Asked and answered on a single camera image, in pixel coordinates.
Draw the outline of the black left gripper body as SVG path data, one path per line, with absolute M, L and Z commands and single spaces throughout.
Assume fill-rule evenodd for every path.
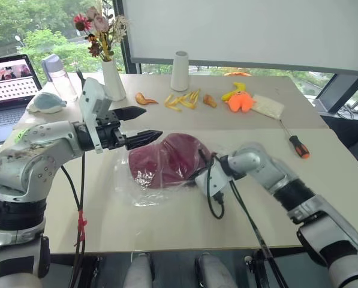
M 119 131 L 123 119 L 123 109 L 109 110 L 104 116 L 97 116 L 96 130 L 104 149 L 112 150 L 125 146 L 126 137 Z

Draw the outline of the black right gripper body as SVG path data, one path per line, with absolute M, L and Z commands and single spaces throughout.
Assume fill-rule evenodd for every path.
M 196 182 L 195 182 L 195 179 L 196 177 L 198 177 L 199 175 L 199 171 L 195 171 L 188 179 L 187 179 L 187 182 L 186 182 L 186 185 L 189 186 L 189 187 L 194 187 L 196 186 Z

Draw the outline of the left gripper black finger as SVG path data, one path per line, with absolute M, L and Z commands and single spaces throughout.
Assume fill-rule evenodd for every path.
M 162 134 L 163 132 L 160 130 L 146 130 L 139 132 L 134 136 L 127 137 L 125 147 L 127 150 L 132 150 L 146 146 L 157 140 Z
M 114 110 L 117 121 L 129 121 L 146 113 L 146 109 L 137 106 L 127 106 Z

